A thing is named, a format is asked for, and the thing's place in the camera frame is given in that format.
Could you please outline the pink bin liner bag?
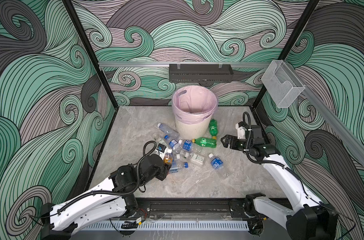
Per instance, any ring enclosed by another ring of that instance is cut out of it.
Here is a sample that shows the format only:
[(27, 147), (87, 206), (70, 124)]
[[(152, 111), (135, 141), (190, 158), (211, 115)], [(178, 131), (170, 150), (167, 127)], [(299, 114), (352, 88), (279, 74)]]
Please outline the pink bin liner bag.
[(202, 86), (180, 88), (172, 97), (176, 120), (188, 125), (201, 123), (210, 117), (216, 111), (218, 104), (218, 97)]

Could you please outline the clear bottle white cap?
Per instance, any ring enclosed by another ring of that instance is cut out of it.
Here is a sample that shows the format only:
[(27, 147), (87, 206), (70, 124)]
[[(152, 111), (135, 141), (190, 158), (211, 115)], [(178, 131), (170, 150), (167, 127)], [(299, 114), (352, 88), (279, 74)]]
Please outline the clear bottle white cap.
[(180, 138), (180, 134), (168, 125), (158, 123), (157, 126), (165, 135), (168, 135), (170, 138), (174, 138), (176, 140)]

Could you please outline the clear bottle blue striped label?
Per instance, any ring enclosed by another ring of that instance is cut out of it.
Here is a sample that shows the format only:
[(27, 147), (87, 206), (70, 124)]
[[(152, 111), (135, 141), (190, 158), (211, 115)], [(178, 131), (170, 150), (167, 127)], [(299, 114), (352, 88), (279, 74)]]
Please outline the clear bottle blue striped label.
[(168, 143), (169, 147), (173, 150), (173, 153), (179, 154), (181, 152), (181, 144), (174, 137), (165, 135), (164, 139)]

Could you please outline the aluminium rail right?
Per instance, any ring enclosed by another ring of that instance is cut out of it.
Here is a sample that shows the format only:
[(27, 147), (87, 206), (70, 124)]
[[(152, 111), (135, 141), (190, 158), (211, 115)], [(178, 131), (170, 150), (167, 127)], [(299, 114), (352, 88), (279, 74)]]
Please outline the aluminium rail right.
[(304, 86), (303, 94), (364, 167), (364, 88), (354, 88), (354, 78), (343, 85), (341, 70), (328, 79), (308, 67), (287, 67), (291, 79)]

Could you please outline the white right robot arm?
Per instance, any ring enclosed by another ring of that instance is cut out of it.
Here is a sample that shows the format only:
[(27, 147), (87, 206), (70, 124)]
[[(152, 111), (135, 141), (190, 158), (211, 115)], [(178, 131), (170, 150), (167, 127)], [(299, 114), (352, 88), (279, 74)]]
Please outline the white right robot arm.
[(261, 127), (252, 125), (248, 112), (242, 118), (236, 136), (221, 138), (223, 146), (242, 152), (251, 163), (267, 170), (291, 205), (285, 207), (261, 193), (251, 194), (246, 196), (247, 212), (273, 220), (292, 240), (335, 239), (339, 213), (309, 190), (276, 147), (265, 142)]

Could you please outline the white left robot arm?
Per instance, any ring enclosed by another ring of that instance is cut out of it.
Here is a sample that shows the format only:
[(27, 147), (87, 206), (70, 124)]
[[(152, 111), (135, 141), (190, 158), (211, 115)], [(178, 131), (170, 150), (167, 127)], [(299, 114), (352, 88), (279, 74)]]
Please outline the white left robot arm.
[(111, 218), (134, 216), (139, 209), (135, 192), (146, 191), (153, 179), (163, 181), (171, 168), (159, 152), (160, 144), (148, 141), (143, 155), (134, 164), (119, 167), (92, 189), (60, 204), (41, 207), (42, 240), (69, 240), (94, 223)]

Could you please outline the blue label bottle white cap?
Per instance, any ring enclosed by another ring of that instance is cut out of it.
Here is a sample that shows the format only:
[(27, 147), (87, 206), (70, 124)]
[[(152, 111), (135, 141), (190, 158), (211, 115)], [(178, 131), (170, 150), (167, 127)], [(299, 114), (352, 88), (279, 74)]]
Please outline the blue label bottle white cap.
[(210, 164), (212, 168), (215, 170), (215, 172), (223, 179), (226, 179), (229, 177), (229, 171), (227, 170), (224, 162), (219, 158), (218, 156), (215, 156), (214, 154), (210, 153), (208, 155), (210, 159)]

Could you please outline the black wall tray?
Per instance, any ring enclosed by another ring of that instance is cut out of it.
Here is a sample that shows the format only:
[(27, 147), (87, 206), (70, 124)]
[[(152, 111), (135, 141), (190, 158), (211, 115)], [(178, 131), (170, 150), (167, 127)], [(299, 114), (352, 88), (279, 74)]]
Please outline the black wall tray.
[(228, 64), (170, 64), (171, 83), (229, 83), (234, 76)]

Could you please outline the black frame post right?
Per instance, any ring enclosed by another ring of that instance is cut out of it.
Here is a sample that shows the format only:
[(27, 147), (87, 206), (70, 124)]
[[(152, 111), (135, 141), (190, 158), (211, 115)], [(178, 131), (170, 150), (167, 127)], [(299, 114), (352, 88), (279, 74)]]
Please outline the black frame post right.
[[(315, 11), (319, 2), (320, 2), (319, 0), (310, 0), (308, 2), (307, 6), (304, 9), (304, 12), (302, 13), (301, 17), (298, 19), (298, 22), (297, 22), (293, 32), (291, 33), (287, 43), (285, 44), (283, 50), (281, 51), (281, 53), (278, 57), (278, 60), (285, 60), (287, 58), (287, 56), (289, 55), (289, 52), (291, 51), (294, 44), (297, 42), (299, 36), (301, 35), (303, 29), (305, 28), (308, 20), (310, 19), (311, 15)], [(260, 90), (258, 96), (254, 100), (253, 105), (250, 107), (250, 109), (252, 111), (256, 110), (256, 108), (260, 104), (262, 98), (264, 97), (266, 91), (267, 91), (266, 87), (263, 86), (262, 89)]]

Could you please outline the clear acrylic wall holder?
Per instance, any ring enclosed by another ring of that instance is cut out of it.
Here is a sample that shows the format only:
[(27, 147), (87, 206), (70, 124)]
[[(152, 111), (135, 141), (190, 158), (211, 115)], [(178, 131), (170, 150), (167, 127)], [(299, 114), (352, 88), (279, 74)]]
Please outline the clear acrylic wall holder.
[(270, 63), (262, 76), (262, 83), (280, 109), (289, 108), (305, 89), (295, 69), (283, 60)]

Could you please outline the black frame post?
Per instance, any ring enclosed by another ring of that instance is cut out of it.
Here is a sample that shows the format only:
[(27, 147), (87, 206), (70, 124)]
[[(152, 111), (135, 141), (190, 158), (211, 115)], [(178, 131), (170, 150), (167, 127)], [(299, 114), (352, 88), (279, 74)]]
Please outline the black frame post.
[[(298, 19), (298, 22), (297, 22), (293, 32), (291, 33), (287, 43), (285, 44), (283, 50), (281, 51), (281, 53), (278, 57), (278, 60), (285, 60), (287, 58), (287, 56), (289, 55), (289, 52), (291, 51), (294, 44), (297, 42), (299, 36), (301, 35), (303, 29), (305, 28), (308, 20), (310, 19), (311, 15), (315, 11), (319, 2), (320, 2), (319, 0), (310, 0), (308, 2), (307, 6), (304, 9), (304, 12), (302, 13), (301, 17)], [(264, 97), (266, 91), (267, 91), (266, 87), (263, 86), (262, 89), (260, 90), (258, 96), (254, 100), (253, 105), (250, 107), (250, 109), (252, 111), (256, 110), (256, 108), (260, 104), (262, 98)]]
[(75, 27), (75, 30), (77, 32), (77, 34), (80, 37), (80, 40), (83, 44), (83, 46), (85, 47), (85, 51), (88, 55), (88, 57), (90, 58), (92, 65), (94, 67), (94, 69), (96, 70), (96, 73), (105, 89), (105, 91), (107, 92), (107, 95), (115, 109), (115, 111), (117, 112), (119, 109), (119, 106), (117, 104), (117, 101), (114, 97), (114, 94), (110, 88), (109, 82), (107, 80), (107, 77), (105, 75), (105, 73), (101, 70), (100, 66), (99, 66), (99, 61), (97, 59), (97, 56), (92, 48), (92, 45), (90, 44), (90, 41), (88, 40), (88, 37), (86, 35), (86, 32), (81, 24), (80, 18), (76, 13), (75, 7), (72, 3), (72, 1), (70, 0), (62, 0), (62, 3), (64, 5), (64, 7), (66, 8), (66, 11), (72, 21), (73, 26)]

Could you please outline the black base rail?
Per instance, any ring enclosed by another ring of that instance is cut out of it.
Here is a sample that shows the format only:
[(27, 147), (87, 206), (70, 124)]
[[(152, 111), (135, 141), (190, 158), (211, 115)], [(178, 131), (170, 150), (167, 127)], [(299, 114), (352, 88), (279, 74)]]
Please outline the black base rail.
[(151, 218), (209, 215), (241, 219), (263, 218), (246, 198), (137, 198)]

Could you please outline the clear bottle green white label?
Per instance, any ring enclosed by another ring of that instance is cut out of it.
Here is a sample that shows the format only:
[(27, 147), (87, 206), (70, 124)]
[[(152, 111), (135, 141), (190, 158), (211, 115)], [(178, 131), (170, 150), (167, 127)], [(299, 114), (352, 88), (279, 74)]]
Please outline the clear bottle green white label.
[(164, 138), (160, 135), (160, 134), (153, 134), (153, 139), (158, 143), (158, 144), (162, 144), (164, 146), (168, 146), (168, 144), (165, 142)]

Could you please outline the black frame post left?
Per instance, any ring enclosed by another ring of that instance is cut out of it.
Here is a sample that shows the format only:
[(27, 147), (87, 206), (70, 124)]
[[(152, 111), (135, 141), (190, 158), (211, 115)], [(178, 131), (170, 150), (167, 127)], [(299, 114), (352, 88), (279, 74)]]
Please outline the black frame post left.
[(107, 95), (115, 109), (115, 111), (117, 112), (119, 109), (119, 106), (117, 104), (117, 101), (114, 97), (114, 94), (110, 88), (109, 82), (107, 80), (107, 77), (105, 75), (105, 73), (101, 70), (100, 66), (99, 66), (99, 61), (97, 59), (97, 56), (92, 48), (92, 45), (90, 44), (90, 41), (88, 40), (88, 37), (86, 35), (86, 32), (81, 24), (80, 18), (76, 13), (75, 7), (72, 3), (72, 1), (70, 0), (62, 0), (62, 3), (64, 5), (64, 7), (66, 8), (66, 11), (72, 21), (73, 26), (75, 27), (75, 30), (77, 32), (77, 34), (80, 37), (80, 40), (83, 44), (83, 46), (85, 47), (85, 51), (88, 55), (88, 57), (90, 58), (92, 65), (94, 67), (94, 69), (96, 70), (96, 73), (105, 89), (105, 91), (107, 92)]

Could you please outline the green bottle yellow cap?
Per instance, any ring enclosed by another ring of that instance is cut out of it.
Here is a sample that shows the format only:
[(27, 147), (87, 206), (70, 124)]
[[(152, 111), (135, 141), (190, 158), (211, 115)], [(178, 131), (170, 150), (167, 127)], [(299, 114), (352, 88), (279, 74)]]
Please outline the green bottle yellow cap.
[(201, 137), (197, 139), (192, 139), (192, 142), (203, 148), (215, 149), (217, 147), (217, 140), (213, 138)]

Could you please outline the cream ribbed trash bin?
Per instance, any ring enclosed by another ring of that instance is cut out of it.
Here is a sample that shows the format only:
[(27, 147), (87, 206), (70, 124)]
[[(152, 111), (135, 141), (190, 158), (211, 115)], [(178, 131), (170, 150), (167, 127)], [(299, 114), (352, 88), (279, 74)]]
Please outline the cream ribbed trash bin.
[(209, 129), (211, 119), (212, 116), (209, 116), (200, 123), (185, 124), (175, 117), (177, 132), (179, 133), (180, 138), (185, 140), (203, 137)]

